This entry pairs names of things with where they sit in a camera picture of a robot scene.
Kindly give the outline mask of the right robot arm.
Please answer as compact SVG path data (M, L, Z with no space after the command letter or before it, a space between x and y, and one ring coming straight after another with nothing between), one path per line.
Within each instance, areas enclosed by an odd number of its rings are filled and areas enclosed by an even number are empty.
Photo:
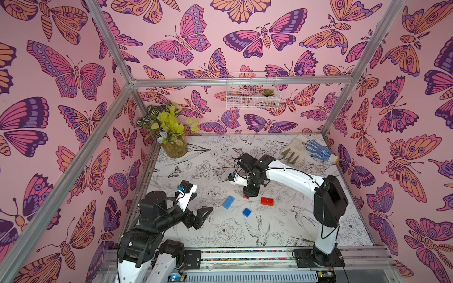
M278 182L313 201L313 216L317 220L317 236L310 255L315 265L330 267L339 258L337 236L340 220L345 215L349 200L337 177L315 176L264 155L259 159L244 153L234 161L235 172L228 175L230 183L243 187L243 194L255 198L262 186Z

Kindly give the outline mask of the small blue lego brick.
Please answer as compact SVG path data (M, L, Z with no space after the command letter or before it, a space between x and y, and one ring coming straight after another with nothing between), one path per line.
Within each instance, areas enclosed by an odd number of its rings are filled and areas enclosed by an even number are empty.
M251 211L248 208L245 208L242 212L242 214L248 218L251 215Z

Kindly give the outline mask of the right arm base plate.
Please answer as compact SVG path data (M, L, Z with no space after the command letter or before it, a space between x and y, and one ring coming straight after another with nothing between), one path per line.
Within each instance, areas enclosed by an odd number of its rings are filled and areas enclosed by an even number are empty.
M293 250L293 258L298 268L336 268L345 267L343 256L338 248L329 255L313 248L298 248Z

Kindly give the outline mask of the long red lego brick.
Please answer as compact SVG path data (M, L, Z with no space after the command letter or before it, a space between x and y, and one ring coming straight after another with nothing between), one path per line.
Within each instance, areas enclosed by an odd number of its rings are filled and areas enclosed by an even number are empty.
M264 205L264 206L274 206L274 199L271 199L271 198L261 198L261 205Z

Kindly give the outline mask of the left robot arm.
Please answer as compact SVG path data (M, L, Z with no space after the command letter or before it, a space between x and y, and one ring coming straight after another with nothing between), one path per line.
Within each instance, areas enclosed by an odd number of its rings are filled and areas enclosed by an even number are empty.
M213 207L200 208L194 214L163 191L147 193L139 207L136 224L122 235L117 249L117 282L185 281L184 271L200 269L201 251L186 251L182 242L164 240L165 232L178 224L201 228Z

